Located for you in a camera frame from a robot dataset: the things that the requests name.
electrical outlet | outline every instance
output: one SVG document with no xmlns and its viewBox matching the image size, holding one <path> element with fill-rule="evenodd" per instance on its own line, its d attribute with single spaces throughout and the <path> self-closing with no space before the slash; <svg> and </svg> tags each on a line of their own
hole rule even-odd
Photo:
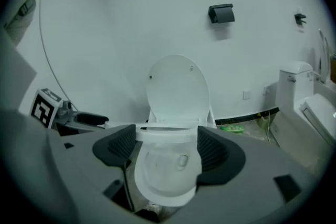
<svg viewBox="0 0 336 224">
<path fill-rule="evenodd" d="M 275 124 L 275 123 L 273 123 L 273 127 L 274 127 L 274 132 L 275 133 L 278 133 L 279 132 L 279 128 L 278 128 L 278 125 L 277 124 Z"/>
<path fill-rule="evenodd" d="M 271 88 L 270 88 L 270 85 L 269 86 L 265 86 L 264 87 L 264 90 L 263 90 L 263 95 L 267 95 L 271 92 Z"/>
<path fill-rule="evenodd" d="M 251 98 L 251 91 L 243 91 L 243 100 Z"/>
</svg>

toilet lid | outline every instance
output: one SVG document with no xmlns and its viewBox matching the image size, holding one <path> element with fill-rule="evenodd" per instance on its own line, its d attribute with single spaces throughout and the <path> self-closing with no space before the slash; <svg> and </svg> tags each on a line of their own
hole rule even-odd
<svg viewBox="0 0 336 224">
<path fill-rule="evenodd" d="M 331 145 L 336 142 L 336 108 L 322 95 L 307 98 L 300 107 L 310 123 Z"/>
<path fill-rule="evenodd" d="M 209 90 L 198 66 L 180 55 L 169 55 L 151 68 L 147 98 L 158 122 L 206 121 Z"/>
</svg>

green item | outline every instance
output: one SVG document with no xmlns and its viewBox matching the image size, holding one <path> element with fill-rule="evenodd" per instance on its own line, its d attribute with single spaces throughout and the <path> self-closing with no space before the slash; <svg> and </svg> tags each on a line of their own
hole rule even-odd
<svg viewBox="0 0 336 224">
<path fill-rule="evenodd" d="M 259 119 L 257 119 L 257 123 L 259 127 L 267 132 L 268 129 L 268 121 L 269 121 L 269 116 L 263 117 L 261 116 Z"/>
<path fill-rule="evenodd" d="M 244 127 L 242 125 L 230 125 L 228 127 L 220 127 L 221 130 L 225 132 L 232 132 L 232 133 L 243 133 Z"/>
</svg>

toilet paper holder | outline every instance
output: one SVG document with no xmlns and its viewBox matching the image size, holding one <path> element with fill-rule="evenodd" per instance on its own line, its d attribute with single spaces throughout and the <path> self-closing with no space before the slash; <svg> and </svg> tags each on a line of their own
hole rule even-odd
<svg viewBox="0 0 336 224">
<path fill-rule="evenodd" d="M 229 23 L 235 21 L 235 16 L 232 11 L 233 4 L 210 6 L 208 14 L 211 23 Z"/>
</svg>

toilet tank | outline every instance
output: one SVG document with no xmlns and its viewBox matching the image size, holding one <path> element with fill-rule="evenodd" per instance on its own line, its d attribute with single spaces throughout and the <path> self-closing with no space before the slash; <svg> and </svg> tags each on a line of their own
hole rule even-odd
<svg viewBox="0 0 336 224">
<path fill-rule="evenodd" d="M 314 95 L 313 68 L 306 62 L 293 61 L 280 68 L 276 106 L 293 109 L 295 102 Z"/>
</svg>

